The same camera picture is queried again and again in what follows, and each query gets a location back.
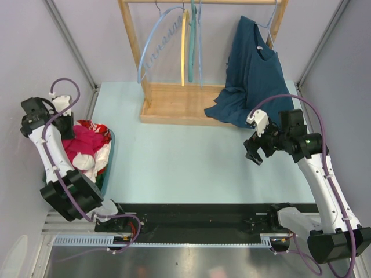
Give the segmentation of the pink t shirt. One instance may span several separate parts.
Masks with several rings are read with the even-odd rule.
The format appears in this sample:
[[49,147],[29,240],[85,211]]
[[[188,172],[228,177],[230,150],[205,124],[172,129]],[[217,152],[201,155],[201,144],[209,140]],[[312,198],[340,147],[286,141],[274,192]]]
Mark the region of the pink t shirt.
[[63,148],[69,161],[82,170],[92,167],[94,155],[104,145],[104,136],[82,126],[73,126],[74,137],[63,139]]

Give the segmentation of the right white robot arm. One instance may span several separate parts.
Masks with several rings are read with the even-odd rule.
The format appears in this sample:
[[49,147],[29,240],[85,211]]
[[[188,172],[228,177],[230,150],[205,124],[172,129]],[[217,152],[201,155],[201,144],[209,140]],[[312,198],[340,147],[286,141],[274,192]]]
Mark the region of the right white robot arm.
[[360,255],[370,245],[370,228],[362,227],[350,209],[332,170],[329,151],[322,148],[322,136],[307,132],[300,109],[282,111],[277,126],[262,110],[251,112],[246,122],[255,132],[244,142],[246,158],[260,165],[262,149],[266,157],[275,151],[289,154],[304,174],[320,221],[299,212],[290,203],[274,204],[267,225],[273,232],[288,229],[304,239],[314,261],[325,264]]

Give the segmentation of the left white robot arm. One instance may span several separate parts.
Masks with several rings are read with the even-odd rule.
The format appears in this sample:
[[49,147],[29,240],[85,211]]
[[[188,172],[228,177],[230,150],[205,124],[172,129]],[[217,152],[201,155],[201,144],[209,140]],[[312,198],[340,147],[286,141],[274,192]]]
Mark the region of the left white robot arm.
[[[61,98],[65,103],[59,111],[55,104]],[[73,105],[70,96],[55,97],[52,101],[31,97],[21,102],[26,115],[20,131],[36,146],[45,168],[46,186],[40,193],[67,221],[102,218],[120,232],[127,227],[128,217],[119,212],[115,202],[104,201],[98,187],[73,167],[63,148],[64,139],[75,137]]]

